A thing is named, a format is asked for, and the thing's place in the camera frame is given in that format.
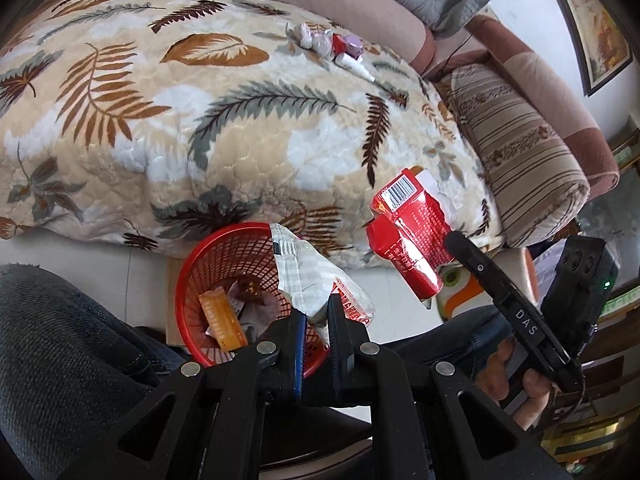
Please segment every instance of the jeans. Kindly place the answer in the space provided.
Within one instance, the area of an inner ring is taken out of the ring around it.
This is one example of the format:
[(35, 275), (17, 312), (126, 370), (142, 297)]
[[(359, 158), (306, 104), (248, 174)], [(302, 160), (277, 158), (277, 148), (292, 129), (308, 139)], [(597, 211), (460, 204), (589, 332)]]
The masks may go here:
[[(474, 377), (510, 333), (484, 307), (387, 346), (406, 360), (446, 358)], [(34, 480), (57, 478), (183, 362), (59, 276), (0, 267), (0, 432)]]

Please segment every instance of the finger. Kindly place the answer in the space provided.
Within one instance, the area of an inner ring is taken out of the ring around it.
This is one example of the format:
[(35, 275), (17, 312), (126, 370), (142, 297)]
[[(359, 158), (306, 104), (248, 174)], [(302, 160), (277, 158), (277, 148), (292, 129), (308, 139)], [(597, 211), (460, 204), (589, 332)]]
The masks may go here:
[(482, 370), (479, 374), (478, 374), (478, 378), (476, 379), (476, 386), (483, 391), (488, 397), (492, 396), (492, 392), (489, 390), (489, 387), (487, 385), (487, 371), (486, 368), (484, 370)]
[(511, 359), (511, 355), (513, 354), (514, 348), (515, 348), (515, 344), (514, 344), (513, 337), (510, 337), (502, 341), (498, 345), (498, 351), (496, 352), (498, 354), (498, 357), (500, 358), (500, 361), (505, 363), (509, 359)]
[(523, 430), (528, 430), (546, 408), (552, 385), (549, 379), (535, 370), (526, 371), (522, 384), (529, 399), (513, 415), (513, 420)]
[(548, 396), (553, 388), (549, 379), (532, 369), (527, 370), (523, 375), (522, 386), (531, 399), (541, 399)]
[(540, 416), (540, 413), (546, 408), (549, 402), (549, 394), (537, 399), (528, 399), (517, 412), (513, 415), (513, 420), (523, 430), (528, 430), (529, 427)]
[(509, 395), (509, 381), (504, 370), (504, 361), (497, 354), (492, 354), (487, 360), (484, 384), (488, 395), (493, 400), (503, 400)]

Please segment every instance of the quilted bedspread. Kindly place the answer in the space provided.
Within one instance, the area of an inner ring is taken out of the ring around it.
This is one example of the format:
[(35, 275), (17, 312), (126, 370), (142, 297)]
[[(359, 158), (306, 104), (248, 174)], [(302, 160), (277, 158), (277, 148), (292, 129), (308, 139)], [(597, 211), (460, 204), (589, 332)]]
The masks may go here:
[(371, 266), (374, 192), (427, 168), (457, 226), (502, 227), (434, 87), (366, 44), (371, 84), (300, 49), (276, 0), (57, 0), (0, 52), (0, 236), (42, 225), (185, 256), (234, 222), (280, 222)]

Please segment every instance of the sofa armrest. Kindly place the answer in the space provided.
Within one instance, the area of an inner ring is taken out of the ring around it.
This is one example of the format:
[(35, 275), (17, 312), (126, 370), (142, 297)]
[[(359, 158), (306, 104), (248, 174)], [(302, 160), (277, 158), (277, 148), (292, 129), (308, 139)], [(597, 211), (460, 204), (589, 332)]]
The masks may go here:
[(513, 81), (574, 154), (584, 170), (592, 200), (614, 188), (618, 165), (593, 116), (554, 70), (503, 24), (476, 16), (467, 25), (491, 52), (497, 69)]
[(440, 82), (482, 160), (510, 247), (553, 236), (590, 193), (584, 171), (542, 115), (488, 66), (460, 67)]

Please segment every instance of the snack bag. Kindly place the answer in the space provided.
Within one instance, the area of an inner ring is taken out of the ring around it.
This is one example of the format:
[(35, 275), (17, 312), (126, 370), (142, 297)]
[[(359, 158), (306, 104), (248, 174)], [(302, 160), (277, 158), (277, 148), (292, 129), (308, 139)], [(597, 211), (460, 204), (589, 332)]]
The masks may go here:
[(375, 218), (366, 225), (369, 246), (390, 260), (420, 299), (442, 289), (435, 269), (452, 260), (444, 237), (456, 221), (456, 209), (440, 194), (431, 174), (416, 166), (402, 173), (373, 197)]
[(326, 303), (330, 294), (340, 294), (348, 319), (364, 325), (371, 322), (375, 314), (373, 302), (343, 270), (279, 224), (271, 224), (271, 237), (278, 288), (289, 295), (294, 308), (306, 314), (325, 347), (329, 347)]

